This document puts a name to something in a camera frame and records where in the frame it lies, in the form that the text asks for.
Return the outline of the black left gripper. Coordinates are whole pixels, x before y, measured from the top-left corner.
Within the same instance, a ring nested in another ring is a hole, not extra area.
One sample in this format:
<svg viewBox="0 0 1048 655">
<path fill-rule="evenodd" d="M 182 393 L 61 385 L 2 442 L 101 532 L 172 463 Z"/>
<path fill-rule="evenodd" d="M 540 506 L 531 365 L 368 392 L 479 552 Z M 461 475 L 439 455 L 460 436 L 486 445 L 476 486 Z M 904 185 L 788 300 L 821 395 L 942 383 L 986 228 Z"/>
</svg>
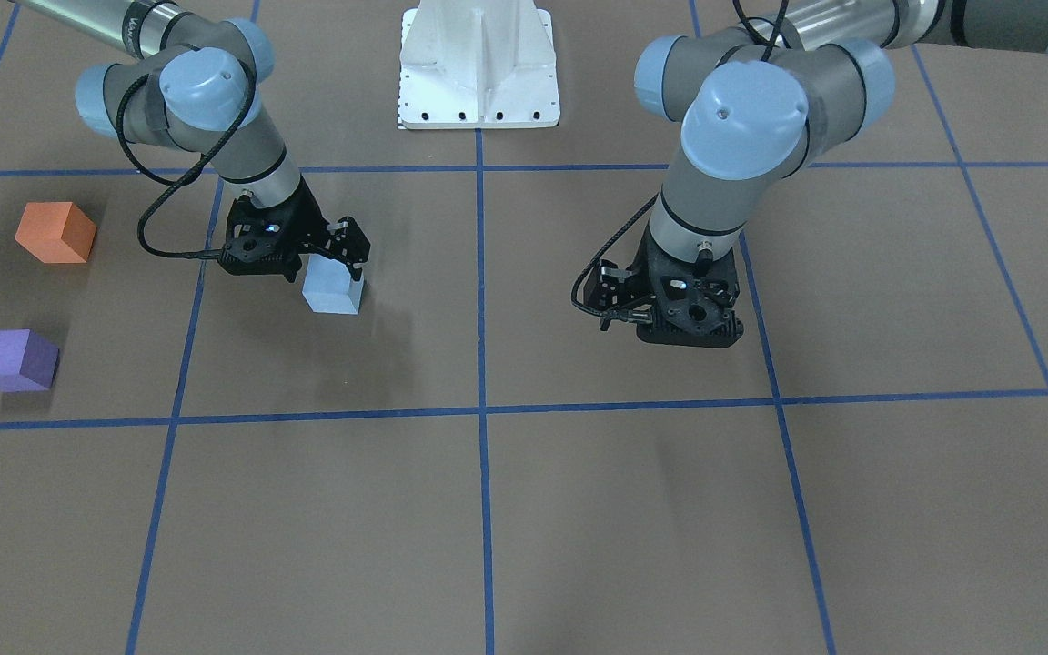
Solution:
<svg viewBox="0 0 1048 655">
<path fill-rule="evenodd" d="M 595 257 L 583 269 L 583 311 L 611 322 L 636 324 L 638 339 L 675 347 L 728 348 L 744 335 L 736 315 L 739 272 L 732 250 L 717 257 L 703 249 L 682 262 L 646 230 L 627 267 Z"/>
</svg>

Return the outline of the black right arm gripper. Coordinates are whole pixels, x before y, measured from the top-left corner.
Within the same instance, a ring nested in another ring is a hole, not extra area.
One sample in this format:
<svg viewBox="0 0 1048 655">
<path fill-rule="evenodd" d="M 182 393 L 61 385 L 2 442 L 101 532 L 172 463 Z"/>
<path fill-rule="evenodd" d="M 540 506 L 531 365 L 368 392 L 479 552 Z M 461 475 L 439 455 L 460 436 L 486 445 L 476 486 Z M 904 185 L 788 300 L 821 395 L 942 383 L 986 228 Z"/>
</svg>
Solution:
<svg viewBox="0 0 1048 655">
<path fill-rule="evenodd" d="M 255 208 L 246 195 L 234 200 L 217 263 L 236 277 L 280 275 L 294 282 L 304 254 L 319 254 L 340 262 L 353 281 L 361 281 L 370 249 L 353 217 L 328 223 L 302 179 L 294 194 L 274 208 Z"/>
</svg>

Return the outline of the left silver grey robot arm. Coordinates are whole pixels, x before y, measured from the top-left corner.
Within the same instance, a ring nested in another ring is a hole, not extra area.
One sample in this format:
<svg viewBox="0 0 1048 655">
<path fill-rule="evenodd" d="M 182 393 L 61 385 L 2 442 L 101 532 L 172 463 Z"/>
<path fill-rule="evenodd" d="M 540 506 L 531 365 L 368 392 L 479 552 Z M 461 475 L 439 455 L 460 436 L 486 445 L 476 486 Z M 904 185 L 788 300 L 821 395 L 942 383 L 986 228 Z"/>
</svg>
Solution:
<svg viewBox="0 0 1048 655">
<path fill-rule="evenodd" d="M 595 254 L 571 305 L 646 343 L 727 348 L 743 336 L 733 248 L 769 185 L 859 136 L 897 90 L 889 50 L 915 43 L 1048 54 L 1048 1 L 783 1 L 773 17 L 646 46 L 635 95 L 680 125 L 631 264 Z"/>
</svg>

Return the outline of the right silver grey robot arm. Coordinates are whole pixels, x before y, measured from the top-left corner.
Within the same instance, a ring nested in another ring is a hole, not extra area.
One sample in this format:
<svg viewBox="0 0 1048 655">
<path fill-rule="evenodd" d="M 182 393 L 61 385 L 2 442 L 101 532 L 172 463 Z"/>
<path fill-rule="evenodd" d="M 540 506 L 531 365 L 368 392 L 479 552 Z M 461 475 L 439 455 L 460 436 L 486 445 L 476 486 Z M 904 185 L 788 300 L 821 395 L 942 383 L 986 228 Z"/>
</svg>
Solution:
<svg viewBox="0 0 1048 655">
<path fill-rule="evenodd" d="M 88 128 L 125 153 L 149 145 L 198 155 L 179 178 L 157 179 L 163 192 L 137 221 L 145 252 L 287 281 L 312 254 L 340 262 L 361 281 L 369 241 L 353 218 L 323 217 L 288 154 L 259 94 L 276 58 L 269 37 L 254 22 L 208 20 L 175 1 L 29 1 L 26 7 L 129 54 L 127 64 L 92 67 L 79 77 L 77 111 Z M 151 246 L 151 216 L 208 167 L 238 193 L 224 242 L 201 250 Z"/>
</svg>

